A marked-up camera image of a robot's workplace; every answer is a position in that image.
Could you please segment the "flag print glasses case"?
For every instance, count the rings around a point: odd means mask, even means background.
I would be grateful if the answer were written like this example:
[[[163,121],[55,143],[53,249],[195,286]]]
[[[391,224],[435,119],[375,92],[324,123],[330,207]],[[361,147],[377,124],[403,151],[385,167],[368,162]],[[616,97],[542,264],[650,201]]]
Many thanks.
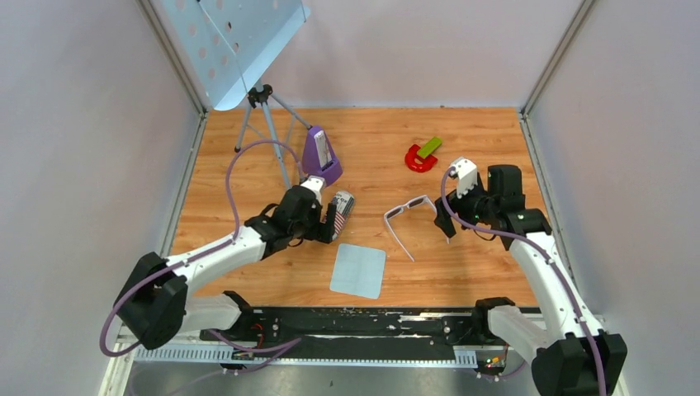
[[[348,191],[337,191],[331,203],[334,204],[336,208],[332,236],[332,240],[336,240],[347,225],[348,218],[355,205],[355,198],[354,195]]]

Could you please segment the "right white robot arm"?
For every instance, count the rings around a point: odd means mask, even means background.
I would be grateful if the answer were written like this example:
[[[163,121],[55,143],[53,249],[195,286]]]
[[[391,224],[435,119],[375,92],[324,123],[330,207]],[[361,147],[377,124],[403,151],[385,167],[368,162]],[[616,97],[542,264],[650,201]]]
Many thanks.
[[[501,240],[522,269],[545,325],[505,297],[476,302],[476,341],[507,343],[528,365],[540,395],[614,395],[627,358],[622,336],[609,332],[580,296],[565,269],[544,213],[527,207],[521,169],[494,165],[480,173],[458,158],[442,177],[434,223],[448,238],[456,228]]]

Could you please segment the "light blue cleaning cloth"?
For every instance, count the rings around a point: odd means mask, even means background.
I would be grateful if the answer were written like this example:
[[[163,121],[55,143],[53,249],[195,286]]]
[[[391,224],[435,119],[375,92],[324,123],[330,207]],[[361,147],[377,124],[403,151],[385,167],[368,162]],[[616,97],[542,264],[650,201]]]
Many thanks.
[[[386,252],[348,243],[338,246],[329,289],[366,299],[379,299]]]

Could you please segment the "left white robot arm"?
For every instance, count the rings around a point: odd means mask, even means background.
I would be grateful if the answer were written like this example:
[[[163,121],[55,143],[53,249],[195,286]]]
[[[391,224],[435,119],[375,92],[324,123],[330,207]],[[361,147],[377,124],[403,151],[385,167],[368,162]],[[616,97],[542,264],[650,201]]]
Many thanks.
[[[286,191],[233,233],[170,257],[143,255],[118,294],[110,315],[118,317],[147,350],[160,348],[180,332],[223,331],[234,341],[253,330],[248,303],[234,292],[214,297],[195,293],[220,276],[261,262],[304,241],[330,244],[338,238],[355,204],[338,191],[328,205],[309,179]]]

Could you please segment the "white frame sunglasses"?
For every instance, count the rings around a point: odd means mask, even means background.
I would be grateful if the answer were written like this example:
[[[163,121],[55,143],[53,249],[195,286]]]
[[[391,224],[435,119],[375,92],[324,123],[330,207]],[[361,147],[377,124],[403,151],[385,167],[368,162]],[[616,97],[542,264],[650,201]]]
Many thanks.
[[[415,196],[385,211],[381,216],[381,240],[388,249],[387,257],[414,264],[415,242],[425,237],[428,241],[442,239],[444,248],[454,247],[449,237],[433,227],[437,215],[436,203],[428,195]]]

